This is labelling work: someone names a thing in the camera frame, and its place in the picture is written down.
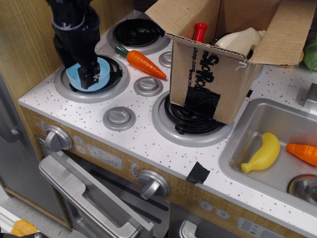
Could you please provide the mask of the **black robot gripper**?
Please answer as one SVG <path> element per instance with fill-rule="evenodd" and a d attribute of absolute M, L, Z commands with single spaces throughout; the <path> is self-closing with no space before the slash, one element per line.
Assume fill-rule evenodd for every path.
<path fill-rule="evenodd" d="M 49 0 L 54 46 L 63 65 L 77 63 L 81 87 L 88 89 L 100 78 L 95 46 L 100 40 L 100 18 L 89 0 Z"/>

